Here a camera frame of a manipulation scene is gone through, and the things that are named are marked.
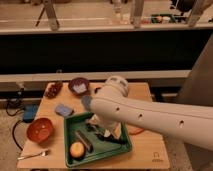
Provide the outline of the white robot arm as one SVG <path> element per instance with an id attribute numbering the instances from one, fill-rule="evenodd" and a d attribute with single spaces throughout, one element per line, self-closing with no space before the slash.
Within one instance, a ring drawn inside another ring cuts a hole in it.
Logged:
<path id="1" fill-rule="evenodd" d="M 174 136 L 213 151 L 213 107 L 148 102 L 128 98 L 128 93 L 127 80 L 111 76 L 93 96 L 90 109 L 108 121 Z"/>

